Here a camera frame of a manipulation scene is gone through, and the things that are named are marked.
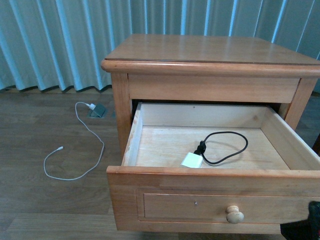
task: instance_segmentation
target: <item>black charging cable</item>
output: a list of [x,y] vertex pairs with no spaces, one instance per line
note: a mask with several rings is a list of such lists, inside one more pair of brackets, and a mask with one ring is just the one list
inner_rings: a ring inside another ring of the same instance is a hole
[[[207,141],[207,139],[208,139],[210,136],[216,135],[216,134],[235,134],[235,135],[239,135],[240,137],[242,137],[242,138],[245,140],[245,146],[244,146],[244,148],[241,149],[240,151],[237,151],[237,152],[235,152],[235,153],[232,153],[232,154],[230,154],[230,155],[222,158],[222,159],[219,160],[219,161],[211,162],[211,161],[209,161],[209,160],[205,157],[205,154],[204,154],[205,151],[206,151],[206,148],[207,148],[207,146],[206,146],[206,141]],[[240,134],[240,133],[238,133],[238,132],[235,132],[235,131],[217,131],[217,132],[210,133],[208,136],[206,136],[206,138],[205,138],[203,141],[200,142],[199,146],[198,146],[197,149],[194,151],[194,154],[197,154],[197,155],[202,156],[202,157],[203,157],[203,160],[204,160],[207,164],[209,164],[210,166],[214,166],[214,165],[216,165],[216,164],[222,163],[224,160],[226,160],[226,159],[228,159],[228,158],[231,158],[231,157],[233,157],[233,156],[235,156],[235,155],[237,155],[237,154],[242,153],[244,150],[247,149],[247,147],[248,147],[248,139],[247,139],[245,136],[243,136],[242,134]]]

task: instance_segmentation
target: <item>white charging cable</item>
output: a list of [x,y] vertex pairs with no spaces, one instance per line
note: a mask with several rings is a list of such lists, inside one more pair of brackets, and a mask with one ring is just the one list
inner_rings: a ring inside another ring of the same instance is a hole
[[78,105],[78,104],[87,105],[91,110],[94,110],[95,107],[96,107],[96,105],[94,105],[93,103],[88,104],[88,103],[85,103],[85,102],[82,102],[82,101],[78,101],[78,102],[74,105],[74,109],[75,109],[75,115],[76,115],[76,117],[78,118],[78,120],[86,127],[86,129],[87,129],[90,133],[92,133],[93,135],[95,135],[95,136],[99,139],[99,141],[102,143],[102,148],[101,148],[101,152],[100,152],[99,159],[98,159],[97,163],[96,163],[92,168],[90,168],[88,171],[86,171],[86,172],[85,172],[84,174],[82,174],[81,176],[78,176],[78,177],[75,177],[75,178],[60,178],[60,177],[56,177],[56,176],[51,176],[51,175],[49,175],[49,174],[47,173],[47,170],[46,170],[46,161],[47,161],[48,157],[50,157],[52,154],[54,154],[55,152],[60,151],[60,150],[62,150],[62,149],[64,148],[63,146],[58,147],[56,150],[54,150],[53,152],[51,152],[50,154],[48,154],[48,155],[45,157],[44,161],[43,161],[44,173],[45,173],[45,175],[47,175],[49,178],[57,179],[57,180],[64,180],[64,181],[78,180],[78,179],[82,178],[83,176],[85,176],[87,173],[89,173],[91,170],[95,169],[96,166],[98,166],[98,164],[100,163],[102,154],[104,153],[105,143],[101,140],[101,138],[100,138],[97,134],[95,134],[93,131],[91,131],[91,130],[87,127],[87,125],[79,118],[79,116],[78,116],[78,111],[77,111],[77,105]]

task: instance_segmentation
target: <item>curtain fold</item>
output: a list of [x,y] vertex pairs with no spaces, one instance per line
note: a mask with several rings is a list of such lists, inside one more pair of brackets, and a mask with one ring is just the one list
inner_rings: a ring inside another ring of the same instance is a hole
[[101,90],[101,60],[132,33],[258,37],[319,60],[319,13],[319,0],[1,0],[0,89]]

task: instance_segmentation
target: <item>white power adapter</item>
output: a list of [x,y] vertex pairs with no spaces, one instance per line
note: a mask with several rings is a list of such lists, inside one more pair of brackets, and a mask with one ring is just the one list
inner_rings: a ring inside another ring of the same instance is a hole
[[181,162],[180,167],[198,169],[201,167],[202,161],[202,156],[188,152],[184,160]]

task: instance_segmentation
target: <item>wooden knob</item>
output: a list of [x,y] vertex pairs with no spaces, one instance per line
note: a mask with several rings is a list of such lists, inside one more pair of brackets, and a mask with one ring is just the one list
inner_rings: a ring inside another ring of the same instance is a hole
[[242,212],[239,211],[237,206],[228,206],[226,209],[226,220],[231,224],[238,224],[241,223],[245,216]]

